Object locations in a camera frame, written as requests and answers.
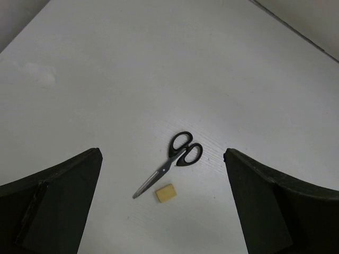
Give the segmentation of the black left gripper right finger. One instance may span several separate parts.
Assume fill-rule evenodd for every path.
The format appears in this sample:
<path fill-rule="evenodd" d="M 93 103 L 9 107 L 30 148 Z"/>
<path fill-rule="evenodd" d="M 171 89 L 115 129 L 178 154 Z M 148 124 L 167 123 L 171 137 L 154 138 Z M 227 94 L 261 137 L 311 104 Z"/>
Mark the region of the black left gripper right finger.
<path fill-rule="evenodd" d="M 338 191 L 236 149 L 224 162 L 248 253 L 338 253 Z"/>

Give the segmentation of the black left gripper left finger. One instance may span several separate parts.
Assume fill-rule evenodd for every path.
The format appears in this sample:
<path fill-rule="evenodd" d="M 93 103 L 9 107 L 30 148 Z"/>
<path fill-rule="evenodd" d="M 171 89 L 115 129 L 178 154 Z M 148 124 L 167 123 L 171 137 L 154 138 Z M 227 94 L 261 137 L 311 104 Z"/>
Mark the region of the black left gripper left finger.
<path fill-rule="evenodd" d="M 103 156 L 88 149 L 1 186 L 1 253 L 77 253 Z"/>

